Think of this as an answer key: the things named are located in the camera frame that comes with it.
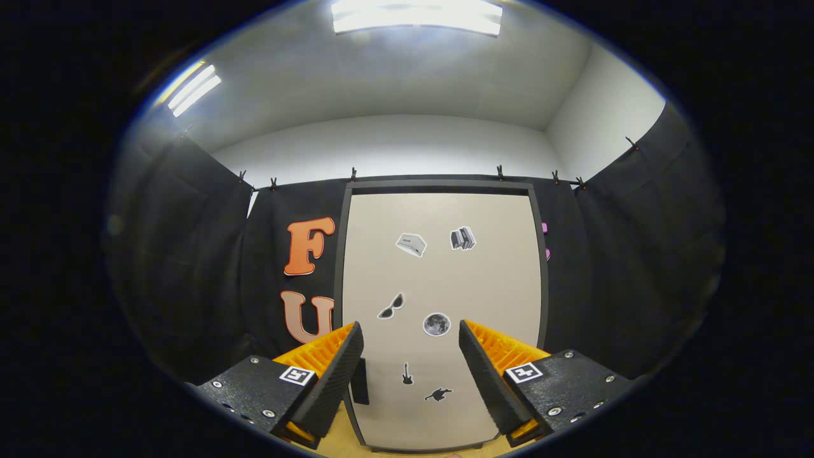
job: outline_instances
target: fluorescent light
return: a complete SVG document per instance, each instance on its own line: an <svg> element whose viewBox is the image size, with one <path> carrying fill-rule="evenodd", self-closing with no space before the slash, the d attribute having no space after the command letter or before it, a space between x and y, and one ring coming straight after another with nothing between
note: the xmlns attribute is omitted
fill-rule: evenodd
<svg viewBox="0 0 814 458"><path fill-rule="evenodd" d="M187 97L183 103L178 105L178 108L175 109L173 115L175 117L181 116L181 113L185 112L187 108L189 108L193 103L197 102L198 99L204 96L207 92L212 90L213 87L221 84L221 79L217 75L209 78L201 87L195 90L189 97Z"/></svg>
<svg viewBox="0 0 814 458"><path fill-rule="evenodd" d="M171 110L175 108L184 99L184 97L186 97L187 94L189 94L194 88L198 87L198 85L204 82L204 80L209 78L209 75L213 73L215 73L214 65L204 68L201 73L198 73L196 77L192 78L192 81L186 83L186 86L175 94L175 97L169 101L167 107Z"/></svg>
<svg viewBox="0 0 814 458"><path fill-rule="evenodd" d="M501 26L494 20L499 21L503 12L502 8L481 0L340 0L331 9L336 33L398 25L434 25L495 36Z"/></svg>
<svg viewBox="0 0 814 458"><path fill-rule="evenodd" d="M168 98L168 97L169 97L169 96L170 96L170 95L171 95L173 92L175 92L175 90L176 90L176 89L178 89L178 87L181 85L181 83L183 83L184 81L186 81L186 79L187 79L188 77L190 77L190 75L191 75L192 73L195 73L195 70L197 70L198 68L200 68L200 67L201 67L201 65L203 65L203 64L204 64L204 62L203 62L202 60L199 60L198 62L195 62L194 64L192 64L192 65L191 65L191 66L190 66L188 69L184 70L184 71L183 71L183 73L181 73L180 75L178 75L178 76L177 76L177 77L176 77L176 78L173 80L173 82L169 83L169 86L167 86L167 89L164 89L164 92L162 92L162 93L161 93L161 95L159 95L158 99L156 100L156 103L164 103L164 101L165 101L165 100L166 100L166 99L167 99L167 98Z"/></svg>
<svg viewBox="0 0 814 458"><path fill-rule="evenodd" d="M340 15L382 7L445 7L480 15L503 15L503 8L482 0L339 0L330 6L330 10L334 15Z"/></svg>

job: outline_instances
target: white wall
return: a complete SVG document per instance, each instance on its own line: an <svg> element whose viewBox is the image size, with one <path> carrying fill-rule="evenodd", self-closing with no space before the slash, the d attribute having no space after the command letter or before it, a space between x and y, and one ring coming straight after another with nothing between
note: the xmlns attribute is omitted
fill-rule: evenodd
<svg viewBox="0 0 814 458"><path fill-rule="evenodd" d="M588 180L641 138L664 109L664 97L638 72L596 43L574 89L546 134L560 178Z"/></svg>
<svg viewBox="0 0 814 458"><path fill-rule="evenodd" d="M212 156L244 179L266 187L402 174L497 174L550 177L562 165L538 130L462 117L354 117L279 130Z"/></svg>

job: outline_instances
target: guitar sticker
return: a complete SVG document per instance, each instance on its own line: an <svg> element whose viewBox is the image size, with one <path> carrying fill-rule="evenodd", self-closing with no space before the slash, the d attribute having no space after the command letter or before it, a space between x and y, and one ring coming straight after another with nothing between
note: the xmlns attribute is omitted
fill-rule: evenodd
<svg viewBox="0 0 814 458"><path fill-rule="evenodd" d="M407 363L405 363L405 373L401 375L401 383L405 385L413 384L413 376L407 372Z"/></svg>

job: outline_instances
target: black frame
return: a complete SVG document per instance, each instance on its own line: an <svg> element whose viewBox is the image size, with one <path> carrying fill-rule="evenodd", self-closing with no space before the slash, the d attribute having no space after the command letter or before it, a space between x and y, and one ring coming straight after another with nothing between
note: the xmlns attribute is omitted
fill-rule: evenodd
<svg viewBox="0 0 814 458"><path fill-rule="evenodd" d="M336 271L334 281L334 311L332 316L333 329L342 327L342 283L344 280L345 266L345 240L348 234L348 215L351 209L351 198L364 194L405 194L405 193L450 193L450 194L502 194L510 196L528 196L532 206L532 216L534 218L535 230L537 234L537 248L540 259L540 325L537 335L537 347L543 348L545 343L545 329L549 314L549 294L548 294L548 265L545 259L545 237L543 236L542 220L540 219L540 207L534 194L534 187L529 183L508 183L489 182L477 180L454 180L454 179L415 179L415 180L384 180L368 181L360 183L348 183L345 187L345 195L342 201L342 215L339 221L338 245L336 251ZM345 408L348 417L356 433L359 443L364 447L371 447L373 451L392 451L396 453L445 453L448 451L458 451L468 448L480 448L483 443L470 444L460 447L436 449L436 450L401 450L374 447L365 442L359 430L356 415L353 412L353 403L350 397L350 389L345 390Z"/></svg>

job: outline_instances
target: orange letter f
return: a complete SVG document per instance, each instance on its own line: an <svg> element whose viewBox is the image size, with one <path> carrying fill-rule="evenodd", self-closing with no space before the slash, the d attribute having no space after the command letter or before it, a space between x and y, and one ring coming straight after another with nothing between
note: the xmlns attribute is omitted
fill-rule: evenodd
<svg viewBox="0 0 814 458"><path fill-rule="evenodd" d="M334 220L331 218L319 218L311 221L293 222L288 225L291 233L291 251L288 254L288 264L283 269L286 275L308 275L313 273L315 267L308 259L309 251L314 259L322 256L322 249L325 248L325 237L320 232L327 235L334 233Z"/></svg>

